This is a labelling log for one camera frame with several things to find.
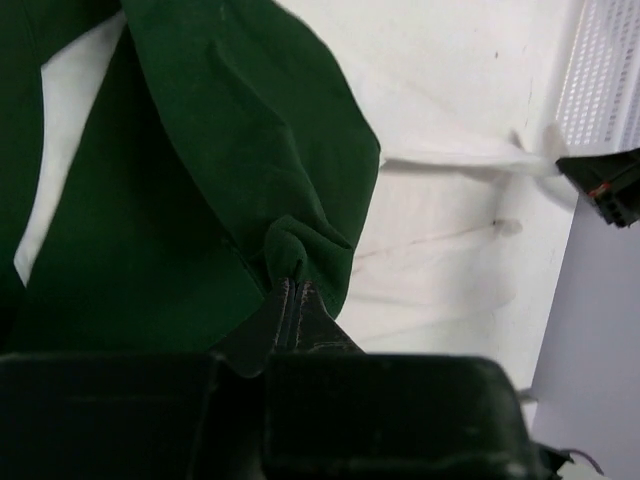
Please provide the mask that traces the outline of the white green raglan t-shirt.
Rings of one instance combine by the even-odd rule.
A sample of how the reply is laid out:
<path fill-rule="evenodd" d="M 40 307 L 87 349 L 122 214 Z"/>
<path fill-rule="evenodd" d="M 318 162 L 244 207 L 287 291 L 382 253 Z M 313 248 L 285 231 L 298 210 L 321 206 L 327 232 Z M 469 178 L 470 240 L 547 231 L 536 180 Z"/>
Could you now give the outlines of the white green raglan t-shirt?
<path fill-rule="evenodd" d="M 544 321 L 573 10 L 3 2 L 2 350 L 202 351 L 284 279 L 375 350 Z"/>

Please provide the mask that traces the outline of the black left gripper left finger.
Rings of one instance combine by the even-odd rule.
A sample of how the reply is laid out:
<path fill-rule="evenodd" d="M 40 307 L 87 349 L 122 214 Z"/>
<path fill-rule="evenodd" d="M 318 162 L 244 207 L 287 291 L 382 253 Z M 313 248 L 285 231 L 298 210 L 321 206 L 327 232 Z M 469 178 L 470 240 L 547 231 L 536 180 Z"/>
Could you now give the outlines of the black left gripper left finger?
<path fill-rule="evenodd" d="M 1 359 L 5 479 L 260 479 L 260 376 L 298 292 L 281 282 L 200 353 Z"/>

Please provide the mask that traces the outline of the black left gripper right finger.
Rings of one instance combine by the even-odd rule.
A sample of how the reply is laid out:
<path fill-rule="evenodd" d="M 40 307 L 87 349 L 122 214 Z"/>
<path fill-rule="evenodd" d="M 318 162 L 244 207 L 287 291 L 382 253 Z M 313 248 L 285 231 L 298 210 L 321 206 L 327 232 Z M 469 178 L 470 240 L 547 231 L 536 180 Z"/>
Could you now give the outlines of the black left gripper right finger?
<path fill-rule="evenodd" d="M 477 356 L 366 354 L 298 286 L 267 364 L 271 479 L 539 479 L 516 390 Z"/>

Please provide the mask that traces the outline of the white plastic mesh basket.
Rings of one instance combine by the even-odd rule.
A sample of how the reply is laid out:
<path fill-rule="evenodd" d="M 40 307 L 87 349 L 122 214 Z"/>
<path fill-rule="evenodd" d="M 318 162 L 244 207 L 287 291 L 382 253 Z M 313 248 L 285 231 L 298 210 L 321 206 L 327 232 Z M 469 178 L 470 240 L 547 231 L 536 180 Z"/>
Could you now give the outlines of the white plastic mesh basket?
<path fill-rule="evenodd" d="M 639 2 L 582 8 L 557 121 L 574 154 L 639 147 Z"/>

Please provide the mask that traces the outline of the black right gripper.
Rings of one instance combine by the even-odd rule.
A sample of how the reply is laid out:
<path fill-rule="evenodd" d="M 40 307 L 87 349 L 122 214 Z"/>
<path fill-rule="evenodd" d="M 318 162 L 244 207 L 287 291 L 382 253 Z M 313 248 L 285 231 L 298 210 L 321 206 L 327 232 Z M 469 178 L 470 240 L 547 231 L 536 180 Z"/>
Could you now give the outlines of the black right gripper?
<path fill-rule="evenodd" d="M 639 221 L 638 148 L 606 155 L 562 157 L 556 167 L 608 225 L 625 228 Z"/>

